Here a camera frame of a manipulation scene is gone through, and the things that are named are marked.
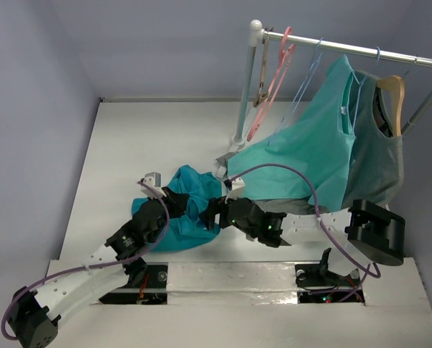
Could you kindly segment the teal blue t shirt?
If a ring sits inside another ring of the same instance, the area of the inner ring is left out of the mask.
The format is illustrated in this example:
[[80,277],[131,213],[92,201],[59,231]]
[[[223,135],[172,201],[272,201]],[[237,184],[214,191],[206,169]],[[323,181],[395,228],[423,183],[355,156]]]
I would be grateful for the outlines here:
[[207,230],[199,214],[206,210],[211,198],[222,196],[222,185],[211,172],[198,173],[189,165],[179,167],[167,185],[177,194],[188,194],[186,214],[170,220],[165,237],[153,248],[154,253],[182,252],[215,239],[220,228]]

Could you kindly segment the light blue wire hanger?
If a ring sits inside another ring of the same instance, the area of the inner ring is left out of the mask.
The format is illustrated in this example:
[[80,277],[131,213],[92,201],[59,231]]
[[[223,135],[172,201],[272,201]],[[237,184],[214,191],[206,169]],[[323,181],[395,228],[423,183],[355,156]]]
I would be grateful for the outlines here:
[[317,67],[321,63],[323,53],[319,53],[317,55],[317,52],[319,50],[319,45],[322,43],[323,38],[321,38],[318,43],[315,46],[315,50],[313,52],[313,55],[310,60],[310,66],[308,68],[307,74],[304,77],[304,80],[302,81],[300,87],[298,88],[292,102],[290,103],[288,110],[286,114],[282,117],[281,122],[279,126],[276,128],[276,130],[273,132],[273,134],[269,137],[267,145],[271,146],[275,139],[277,138],[278,134],[287,127],[288,123],[294,118],[296,114],[296,110],[299,106],[299,103],[302,101],[304,93],[306,92],[312,78],[315,75],[315,72],[317,71]]

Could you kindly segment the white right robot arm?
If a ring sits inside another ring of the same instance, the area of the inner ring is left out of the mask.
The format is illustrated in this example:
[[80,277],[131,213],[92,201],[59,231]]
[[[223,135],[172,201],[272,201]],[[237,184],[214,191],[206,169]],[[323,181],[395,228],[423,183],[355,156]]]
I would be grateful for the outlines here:
[[205,228],[233,226],[267,247],[320,244],[319,279],[334,284],[353,270],[380,276],[379,266],[404,263],[405,220],[364,199],[329,212],[303,199],[212,198],[199,214]]

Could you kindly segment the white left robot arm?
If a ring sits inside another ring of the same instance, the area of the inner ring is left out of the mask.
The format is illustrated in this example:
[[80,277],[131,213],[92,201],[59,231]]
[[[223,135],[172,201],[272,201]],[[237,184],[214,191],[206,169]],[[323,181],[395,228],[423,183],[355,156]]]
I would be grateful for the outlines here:
[[188,194],[168,188],[148,198],[82,265],[53,273],[16,291],[1,320],[2,335],[22,347],[47,347],[59,327],[79,311],[121,286],[145,278],[143,257],[186,214]]

